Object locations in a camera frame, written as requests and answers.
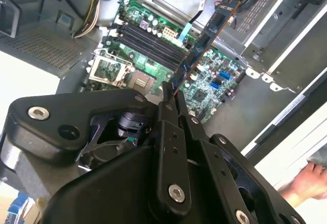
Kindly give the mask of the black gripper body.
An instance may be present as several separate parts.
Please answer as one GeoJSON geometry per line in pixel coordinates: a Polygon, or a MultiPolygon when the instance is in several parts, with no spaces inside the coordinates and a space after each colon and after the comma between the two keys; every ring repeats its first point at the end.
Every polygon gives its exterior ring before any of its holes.
{"type": "Polygon", "coordinates": [[[63,186],[43,223],[229,223],[206,167],[177,145],[142,146],[63,186]]]}

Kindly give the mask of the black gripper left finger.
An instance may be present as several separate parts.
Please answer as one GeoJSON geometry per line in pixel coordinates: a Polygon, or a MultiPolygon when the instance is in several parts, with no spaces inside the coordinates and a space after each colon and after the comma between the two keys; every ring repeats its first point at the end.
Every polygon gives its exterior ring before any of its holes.
{"type": "Polygon", "coordinates": [[[133,89],[25,97],[5,122],[5,168],[45,208],[65,185],[142,146],[186,150],[175,93],[152,103],[133,89]]]}

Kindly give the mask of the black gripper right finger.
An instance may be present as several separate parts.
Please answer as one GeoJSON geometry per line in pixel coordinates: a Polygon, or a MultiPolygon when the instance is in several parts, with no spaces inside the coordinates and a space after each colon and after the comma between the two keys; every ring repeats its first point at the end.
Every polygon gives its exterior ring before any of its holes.
{"type": "Polygon", "coordinates": [[[304,219],[223,135],[208,137],[188,114],[184,93],[175,95],[188,159],[197,163],[194,180],[214,223],[304,223],[304,219]]]}

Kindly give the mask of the person's bare hand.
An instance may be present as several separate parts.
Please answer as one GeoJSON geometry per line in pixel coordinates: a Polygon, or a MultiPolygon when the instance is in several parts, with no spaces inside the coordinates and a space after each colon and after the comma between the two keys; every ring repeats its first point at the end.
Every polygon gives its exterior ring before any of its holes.
{"type": "Polygon", "coordinates": [[[294,180],[278,192],[294,208],[310,198],[326,199],[326,168],[308,162],[294,180]]]}

